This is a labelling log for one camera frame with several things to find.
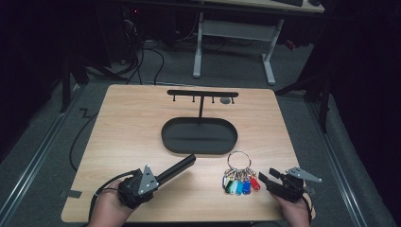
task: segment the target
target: colored key tag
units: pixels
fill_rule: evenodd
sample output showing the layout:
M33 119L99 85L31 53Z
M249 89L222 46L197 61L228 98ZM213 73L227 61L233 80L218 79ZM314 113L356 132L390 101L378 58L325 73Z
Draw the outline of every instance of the colored key tag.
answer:
M242 194L242 188L243 188L243 182L242 181L238 181L238 184L236 185L236 194L238 196L240 196Z
M242 186L242 193L244 195L249 195L251 194L251 182L246 180Z
M260 184L257 182L256 178L251 177L251 186L255 191L260 189Z
M225 189L225 187L226 187L226 184L227 184L227 176L223 176L223 181L222 181L222 187L223 187L223 189Z
M233 180L228 181L227 185L224 188L225 193L229 194L230 193L230 187L233 184Z
M233 183L230 186L230 194L234 195L237 186L238 186L238 181L233 181Z

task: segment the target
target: dark wall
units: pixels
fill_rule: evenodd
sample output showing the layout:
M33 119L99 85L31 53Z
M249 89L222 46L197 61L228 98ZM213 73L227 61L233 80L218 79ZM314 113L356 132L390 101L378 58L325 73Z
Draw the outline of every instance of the dark wall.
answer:
M379 4L339 1L337 12L353 19L325 28L300 80L320 72L333 73L331 92L341 119L380 196L401 225L401 183L397 179L401 153L401 4L397 0ZM319 71L326 65L334 66L329 72Z
M401 5L388 4L359 24L332 90L361 161L401 225L401 183L394 178L401 153Z
M0 15L1 162L50 98L61 75L61 51L54 20L40 2L3 2Z

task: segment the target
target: table leg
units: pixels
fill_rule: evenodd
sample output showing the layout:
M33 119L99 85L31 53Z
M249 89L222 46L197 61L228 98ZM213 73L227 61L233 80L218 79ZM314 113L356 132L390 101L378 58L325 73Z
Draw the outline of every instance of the table leg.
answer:
M262 55L262 61L263 65L265 66L265 72L266 72L266 77L268 78L268 84L269 85L274 85L275 84L275 79L274 79L274 74L271 70L271 65L270 65L270 58L273 53L274 47L277 43L278 36L280 35L281 27L283 26L284 20L280 19L277 23L277 26L273 32L273 37L270 42L270 48L267 54Z
M200 21L198 25L198 45L197 52L195 53L194 62L194 78L199 78L201 76L201 38L203 33L203 12L200 12Z

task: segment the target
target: wooden table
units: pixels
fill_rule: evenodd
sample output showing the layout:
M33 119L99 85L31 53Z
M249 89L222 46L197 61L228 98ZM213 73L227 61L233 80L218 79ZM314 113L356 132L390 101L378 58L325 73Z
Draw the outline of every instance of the wooden table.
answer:
M161 137L165 122L177 116L198 116L198 99L173 97L166 91L185 89L238 92L235 104L222 104L215 98L204 100L204 117L224 118L238 132L233 150L243 150L252 159L252 169L269 176L269 168L284 172L298 162L289 140L276 97L268 89L205 88L112 85L103 102L91 138L78 168L72 190L79 199L68 198L61 217L66 222L85 222L94 192L112 177L144 169L150 165L159 175L187 155L166 149ZM197 155L193 166L154 192L130 222L169 221L263 221L281 219L274 199L262 189L250 195L227 195L221 187L227 166L225 155ZM248 164L241 153L230 162L241 168Z

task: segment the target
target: red key tag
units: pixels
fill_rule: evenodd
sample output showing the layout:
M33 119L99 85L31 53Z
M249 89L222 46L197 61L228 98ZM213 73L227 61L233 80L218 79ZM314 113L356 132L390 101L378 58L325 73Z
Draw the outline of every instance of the red key tag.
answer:
M260 184L257 182L257 179L254 177L251 177L251 186L255 191L258 191L260 189Z

